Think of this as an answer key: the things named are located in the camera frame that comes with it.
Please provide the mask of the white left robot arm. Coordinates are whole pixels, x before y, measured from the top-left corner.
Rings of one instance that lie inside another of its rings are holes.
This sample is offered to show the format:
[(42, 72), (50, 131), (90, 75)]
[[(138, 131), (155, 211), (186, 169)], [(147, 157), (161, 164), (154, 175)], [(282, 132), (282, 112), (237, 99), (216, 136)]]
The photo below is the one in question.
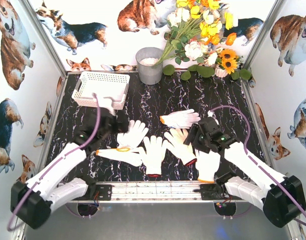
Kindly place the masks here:
[(43, 170), (11, 188), (10, 210), (32, 229), (41, 227), (50, 215), (68, 202), (92, 196), (96, 182), (85, 174), (77, 175), (63, 185), (60, 181), (88, 155), (99, 148), (110, 134), (126, 133), (129, 121), (125, 113), (110, 113), (106, 108), (91, 112), (58, 156)]

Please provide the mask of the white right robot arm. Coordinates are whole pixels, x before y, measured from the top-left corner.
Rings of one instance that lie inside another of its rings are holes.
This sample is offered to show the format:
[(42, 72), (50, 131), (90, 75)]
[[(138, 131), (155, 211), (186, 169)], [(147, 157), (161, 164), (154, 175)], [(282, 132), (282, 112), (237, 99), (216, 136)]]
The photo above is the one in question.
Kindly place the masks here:
[(259, 208), (274, 226), (282, 228), (298, 221), (300, 214), (306, 214), (301, 181), (261, 161), (235, 135), (223, 133), (214, 118), (193, 123), (183, 143), (212, 160), (223, 158), (243, 171), (251, 181), (228, 172), (216, 179), (214, 186), (219, 193), (238, 197)]

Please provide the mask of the cream glove red cuff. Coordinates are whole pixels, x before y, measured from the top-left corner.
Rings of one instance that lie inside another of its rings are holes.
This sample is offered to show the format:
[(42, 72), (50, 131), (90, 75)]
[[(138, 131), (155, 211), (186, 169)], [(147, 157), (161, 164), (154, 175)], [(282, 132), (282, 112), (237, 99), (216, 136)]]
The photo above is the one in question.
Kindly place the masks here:
[(166, 148), (180, 159), (184, 166), (189, 166), (197, 161), (192, 146), (184, 144), (187, 136), (188, 131), (181, 128), (171, 128), (164, 133), (164, 137), (168, 140)]
[(145, 136), (143, 138), (144, 147), (139, 149), (141, 160), (146, 167), (145, 174), (149, 177), (159, 177), (162, 175), (162, 162), (164, 161), (168, 140), (162, 137)]

